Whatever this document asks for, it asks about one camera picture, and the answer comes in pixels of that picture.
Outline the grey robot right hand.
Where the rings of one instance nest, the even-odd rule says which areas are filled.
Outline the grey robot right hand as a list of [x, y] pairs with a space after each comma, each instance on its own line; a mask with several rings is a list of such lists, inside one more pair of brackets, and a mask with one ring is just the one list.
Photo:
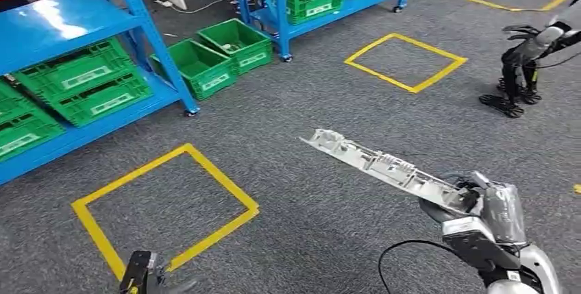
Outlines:
[[494, 182], [479, 171], [451, 172], [445, 179], [454, 177], [454, 185], [467, 189], [476, 198], [468, 204], [470, 216], [482, 220], [500, 245], [525, 247], [529, 244], [524, 226], [523, 208], [515, 185]]

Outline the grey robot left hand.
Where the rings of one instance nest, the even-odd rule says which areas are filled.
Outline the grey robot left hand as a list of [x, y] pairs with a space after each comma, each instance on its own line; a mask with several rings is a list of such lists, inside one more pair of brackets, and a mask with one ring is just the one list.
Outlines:
[[183, 282], [179, 282], [173, 285], [168, 285], [166, 283], [166, 272], [165, 267], [157, 266], [155, 271], [153, 272], [153, 285], [148, 290], [148, 293], [155, 293], [155, 294], [179, 294], [179, 293], [186, 293], [187, 291], [193, 289], [195, 286], [199, 284], [199, 280], [197, 278], [189, 278]]

